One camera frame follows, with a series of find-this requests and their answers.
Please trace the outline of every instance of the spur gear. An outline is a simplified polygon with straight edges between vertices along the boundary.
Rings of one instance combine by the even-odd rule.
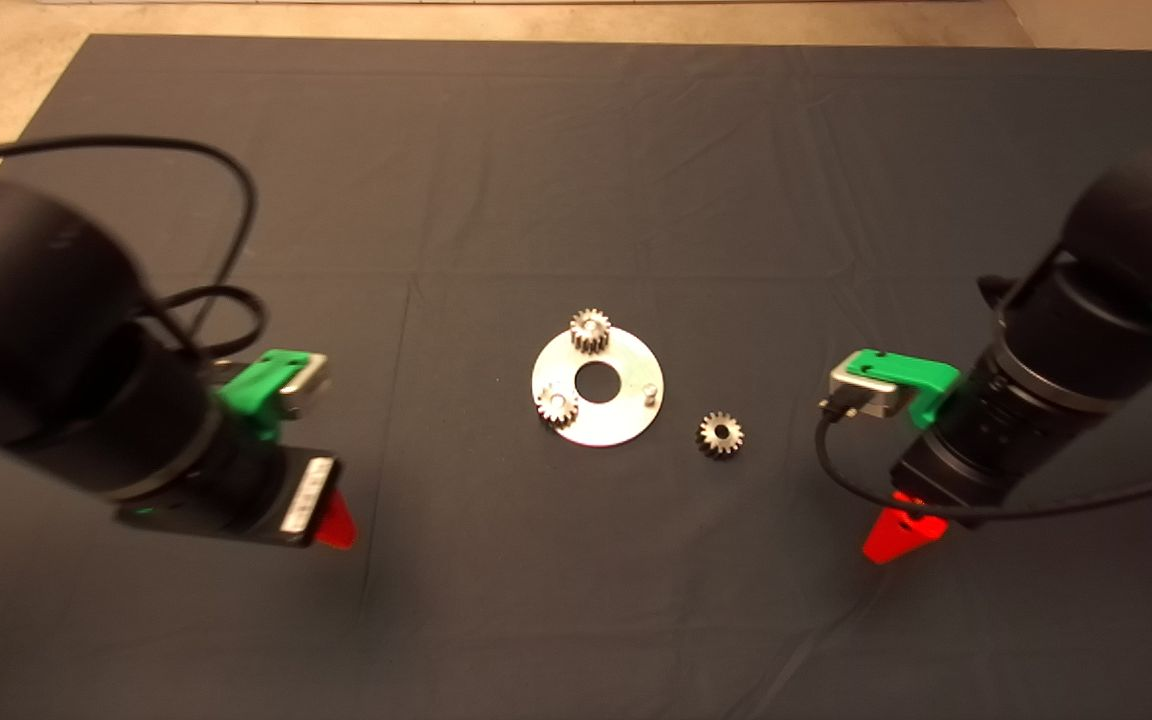
[[[696,445],[700,446],[700,452],[711,457],[730,457],[745,445],[745,432],[741,430],[736,418],[723,411],[717,411],[700,419],[700,426],[696,429]]]
[[[573,314],[571,327],[573,344],[585,355],[593,355],[607,347],[612,334],[612,319],[608,319],[602,310],[586,306],[579,313]]]
[[[554,384],[545,386],[540,395],[536,396],[536,412],[554,429],[570,425],[576,419],[577,410],[579,401],[576,400],[576,393],[558,388]]]

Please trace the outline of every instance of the white label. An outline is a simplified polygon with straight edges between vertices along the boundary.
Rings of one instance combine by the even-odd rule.
[[[314,515],[314,506],[319,503],[319,495],[323,495],[323,486],[328,483],[333,465],[335,460],[329,457],[310,460],[305,473],[301,476],[300,487],[296,487],[296,497],[291,499],[291,507],[288,507],[283,524],[279,528],[285,533],[305,532],[310,516]]]

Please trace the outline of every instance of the gear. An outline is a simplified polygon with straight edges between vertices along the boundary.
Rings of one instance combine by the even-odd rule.
[[[541,420],[546,420],[554,429],[566,429],[576,419],[576,411],[579,410],[576,393],[559,389],[553,384],[548,384],[536,396],[536,412]]]
[[[700,419],[700,427],[696,429],[696,442],[705,455],[717,458],[730,457],[745,445],[745,433],[736,418],[718,411]]]
[[[612,320],[602,310],[589,306],[573,314],[573,344],[585,355],[601,353],[612,334]]]

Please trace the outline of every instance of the black cloth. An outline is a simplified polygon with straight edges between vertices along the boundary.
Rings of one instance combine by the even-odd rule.
[[[0,717],[1152,717],[1152,501],[954,528],[877,568],[814,402],[869,346],[970,364],[1020,274],[1152,141],[1152,53],[92,37],[29,124],[214,142],[262,209],[236,282],[335,384],[365,547],[138,533],[0,456]],[[204,281],[230,181],[169,152],[0,177]],[[662,412],[590,450],[532,361],[601,306]],[[210,334],[237,327],[219,313]],[[694,446],[702,415],[748,430]],[[904,420],[846,424],[886,487]],[[1152,387],[1015,500],[1152,475]]]

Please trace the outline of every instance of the metal plate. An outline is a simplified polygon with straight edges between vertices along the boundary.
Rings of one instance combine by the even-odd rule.
[[[605,363],[621,378],[621,392],[607,402],[590,402],[576,389],[576,373],[590,363]],[[649,429],[664,403],[664,374],[652,350],[634,334],[613,327],[607,348],[585,355],[573,346],[571,334],[562,332],[550,341],[531,369],[531,397],[538,397],[547,384],[555,384],[579,397],[576,419],[556,432],[570,441],[590,447],[609,447],[631,441]]]

